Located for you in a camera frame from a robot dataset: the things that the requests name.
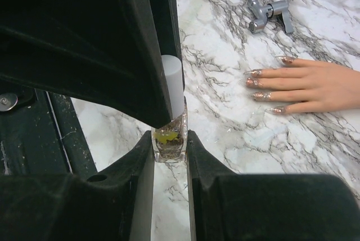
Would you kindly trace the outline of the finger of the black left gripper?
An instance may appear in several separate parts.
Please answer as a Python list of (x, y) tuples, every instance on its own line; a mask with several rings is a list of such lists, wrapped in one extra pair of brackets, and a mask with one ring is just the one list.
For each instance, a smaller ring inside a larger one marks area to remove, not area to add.
[(159, 128), (172, 110), (152, 23), (149, 0), (1, 0), (1, 78)]
[(149, 0), (153, 23), (146, 32), (146, 44), (151, 50), (150, 62), (160, 55), (171, 55), (182, 60), (179, 38), (177, 0)]

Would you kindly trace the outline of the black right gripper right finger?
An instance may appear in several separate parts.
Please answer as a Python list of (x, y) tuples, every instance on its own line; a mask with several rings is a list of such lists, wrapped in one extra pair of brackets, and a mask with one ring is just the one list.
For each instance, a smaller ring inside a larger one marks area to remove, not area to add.
[(358, 240), (359, 206), (324, 174), (236, 174), (187, 139), (192, 240)]

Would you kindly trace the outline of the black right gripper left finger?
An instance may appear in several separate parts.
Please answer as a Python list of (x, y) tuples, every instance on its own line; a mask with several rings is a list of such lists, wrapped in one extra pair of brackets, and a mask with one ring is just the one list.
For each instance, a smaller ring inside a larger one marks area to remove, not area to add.
[(149, 240), (153, 183), (150, 132), (88, 179), (2, 176), (1, 239)]

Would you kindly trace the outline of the white nail polish cap brush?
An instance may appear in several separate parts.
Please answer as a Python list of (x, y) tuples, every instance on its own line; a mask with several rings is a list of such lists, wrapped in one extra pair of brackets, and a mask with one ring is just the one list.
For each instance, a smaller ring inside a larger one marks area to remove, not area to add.
[(171, 55), (162, 55), (161, 60), (169, 92), (172, 120), (175, 120), (185, 110), (182, 63), (179, 58)]

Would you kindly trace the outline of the glitter nail polish bottle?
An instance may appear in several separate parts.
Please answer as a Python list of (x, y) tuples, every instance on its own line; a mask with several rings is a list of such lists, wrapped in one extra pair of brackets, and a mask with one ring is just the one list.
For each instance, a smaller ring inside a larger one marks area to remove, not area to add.
[(155, 161), (182, 163), (186, 161), (188, 138), (188, 111), (184, 97), (184, 112), (162, 128), (152, 128), (151, 139)]

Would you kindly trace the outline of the chrome faucet tap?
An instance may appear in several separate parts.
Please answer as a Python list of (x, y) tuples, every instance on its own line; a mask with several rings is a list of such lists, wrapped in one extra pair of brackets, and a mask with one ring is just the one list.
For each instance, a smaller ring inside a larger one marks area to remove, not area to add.
[(261, 5), (258, 0), (247, 0), (247, 6), (255, 19), (249, 23), (252, 33), (261, 32), (269, 20), (276, 19), (283, 27), (286, 34), (292, 34), (294, 28), (290, 21), (289, 3), (286, 0), (275, 1)]

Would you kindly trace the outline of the mannequin practice hand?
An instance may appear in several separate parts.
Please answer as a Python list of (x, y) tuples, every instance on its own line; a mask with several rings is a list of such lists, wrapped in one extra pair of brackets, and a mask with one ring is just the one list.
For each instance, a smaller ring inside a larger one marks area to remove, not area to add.
[(275, 115), (325, 113), (359, 108), (359, 72), (325, 61), (278, 56), (281, 68), (247, 72), (255, 101), (282, 102)]

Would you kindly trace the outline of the black mounting rail base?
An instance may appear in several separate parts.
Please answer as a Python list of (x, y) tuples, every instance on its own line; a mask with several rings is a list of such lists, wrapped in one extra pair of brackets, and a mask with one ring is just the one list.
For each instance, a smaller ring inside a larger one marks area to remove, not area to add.
[(1, 81), (1, 175), (97, 173), (71, 98)]

